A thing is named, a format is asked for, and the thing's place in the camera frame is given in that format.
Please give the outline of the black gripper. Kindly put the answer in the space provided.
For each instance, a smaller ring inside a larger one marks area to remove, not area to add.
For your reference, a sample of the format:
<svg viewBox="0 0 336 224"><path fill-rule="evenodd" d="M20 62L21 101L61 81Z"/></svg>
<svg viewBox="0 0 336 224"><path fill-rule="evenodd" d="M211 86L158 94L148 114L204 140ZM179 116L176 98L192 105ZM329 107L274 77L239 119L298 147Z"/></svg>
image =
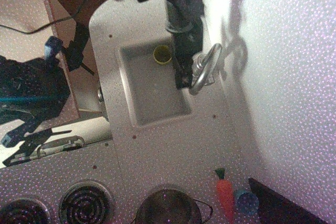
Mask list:
<svg viewBox="0 0 336 224"><path fill-rule="evenodd" d="M203 22L197 19L184 33L173 33L173 66L177 89L190 88L193 81L192 57L203 50Z"/></svg>

